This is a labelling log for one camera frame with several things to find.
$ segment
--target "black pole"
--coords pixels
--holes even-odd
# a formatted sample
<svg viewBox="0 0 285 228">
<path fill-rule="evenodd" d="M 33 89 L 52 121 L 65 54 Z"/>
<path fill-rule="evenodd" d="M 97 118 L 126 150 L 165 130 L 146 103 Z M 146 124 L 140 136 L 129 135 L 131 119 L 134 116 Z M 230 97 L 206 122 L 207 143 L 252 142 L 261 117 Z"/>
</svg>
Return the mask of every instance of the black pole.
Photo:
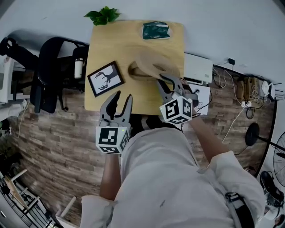
<svg viewBox="0 0 285 228">
<path fill-rule="evenodd" d="M 276 148 L 278 148 L 278 149 L 280 149 L 280 150 L 282 150 L 282 151 L 285 152 L 285 148 L 283 148 L 283 147 L 281 147 L 281 146 L 279 146 L 279 145 L 277 145 L 277 144 L 275 144 L 275 143 L 272 143 L 272 142 L 269 141 L 268 139 L 262 138 L 262 137 L 260 137 L 260 136 L 256 136 L 256 137 L 257 137 L 258 139 L 262 140 L 263 142 L 269 143 L 270 145 L 275 146 Z"/>
</svg>

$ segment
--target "white desk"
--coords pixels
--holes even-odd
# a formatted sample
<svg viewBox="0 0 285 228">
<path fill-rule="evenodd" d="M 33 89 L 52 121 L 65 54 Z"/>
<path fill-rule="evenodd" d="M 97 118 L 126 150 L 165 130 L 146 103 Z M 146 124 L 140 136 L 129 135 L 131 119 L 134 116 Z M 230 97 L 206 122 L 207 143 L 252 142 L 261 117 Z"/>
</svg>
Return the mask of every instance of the white desk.
<svg viewBox="0 0 285 228">
<path fill-rule="evenodd" d="M 4 77 L 3 77 L 3 86 L 0 89 L 0 102 L 8 103 L 9 100 L 13 99 L 13 94 L 11 94 L 11 83 L 12 83 L 12 74 L 14 70 L 15 60 L 7 57 L 6 62 L 4 63 Z M 30 95 L 17 94 L 16 100 L 19 99 L 29 99 Z"/>
</svg>

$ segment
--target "table top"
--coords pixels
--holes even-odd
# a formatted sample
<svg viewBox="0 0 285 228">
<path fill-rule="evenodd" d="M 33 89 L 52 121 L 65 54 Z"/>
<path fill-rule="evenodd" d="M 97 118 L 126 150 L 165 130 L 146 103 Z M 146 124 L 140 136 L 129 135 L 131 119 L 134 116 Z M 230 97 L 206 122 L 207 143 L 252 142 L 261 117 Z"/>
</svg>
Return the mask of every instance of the table top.
<svg viewBox="0 0 285 228">
<path fill-rule="evenodd" d="M 19 201 L 19 203 L 26 209 L 28 209 L 29 207 L 27 206 L 27 204 L 25 203 L 25 201 L 23 200 L 22 196 L 19 194 L 19 192 L 17 191 L 17 188 L 14 184 L 14 182 L 8 177 L 5 176 L 4 178 L 8 188 L 11 191 L 11 194 L 13 195 L 13 197 L 15 197 L 17 199 L 17 201 Z"/>
<path fill-rule="evenodd" d="M 117 112 L 121 112 L 129 94 L 133 96 L 133 114 L 160 115 L 162 98 L 155 81 L 137 81 L 128 73 L 129 65 L 141 50 L 150 48 L 169 58 L 184 71 L 184 27 L 182 24 L 166 22 L 171 29 L 170 39 L 143 40 L 141 29 L 149 21 L 117 21 L 107 25 L 94 26 L 87 60 L 86 75 L 116 61 L 124 84 L 94 96 L 88 78 L 85 80 L 85 109 L 100 111 L 101 105 L 113 93 L 120 90 Z"/>
</svg>

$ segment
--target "sleeve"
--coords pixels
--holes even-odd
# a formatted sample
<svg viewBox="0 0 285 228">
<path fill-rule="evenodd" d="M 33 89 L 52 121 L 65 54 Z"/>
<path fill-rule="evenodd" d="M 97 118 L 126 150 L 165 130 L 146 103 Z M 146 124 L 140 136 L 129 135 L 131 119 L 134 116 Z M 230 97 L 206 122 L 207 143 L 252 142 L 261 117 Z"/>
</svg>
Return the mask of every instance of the sleeve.
<svg viewBox="0 0 285 228">
<path fill-rule="evenodd" d="M 108 218 L 112 216 L 114 201 L 96 195 L 86 195 L 81 198 L 81 203 L 81 228 L 104 227 Z"/>
<path fill-rule="evenodd" d="M 265 196 L 258 181 L 242 168 L 232 151 L 213 157 L 209 167 L 226 191 L 245 198 L 256 224 L 265 211 Z"/>
</svg>

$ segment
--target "leaf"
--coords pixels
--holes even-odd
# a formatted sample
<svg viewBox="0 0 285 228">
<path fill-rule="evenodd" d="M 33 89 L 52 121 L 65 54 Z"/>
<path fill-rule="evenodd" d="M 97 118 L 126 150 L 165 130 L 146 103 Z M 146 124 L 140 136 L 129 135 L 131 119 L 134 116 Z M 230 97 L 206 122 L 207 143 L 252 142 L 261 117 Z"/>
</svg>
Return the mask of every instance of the leaf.
<svg viewBox="0 0 285 228">
<path fill-rule="evenodd" d="M 114 9 L 114 8 L 109 10 L 108 22 L 113 22 L 113 21 L 115 21 L 119 17 L 120 13 L 117 13 L 116 11 L 117 10 Z"/>
<path fill-rule="evenodd" d="M 102 14 L 102 15 L 108 15 L 108 13 L 109 13 L 109 7 L 108 6 L 105 6 L 104 8 L 102 8 L 101 10 L 100 10 L 100 13 Z"/>
<path fill-rule="evenodd" d="M 98 16 L 102 16 L 102 14 L 97 11 L 90 11 L 84 17 L 96 18 Z"/>
<path fill-rule="evenodd" d="M 97 17 L 96 18 L 97 20 L 96 21 L 94 21 L 94 25 L 105 25 L 105 24 L 107 24 L 107 22 L 108 22 L 108 19 L 107 19 L 107 17 L 106 16 L 99 16 L 99 17 Z"/>
</svg>

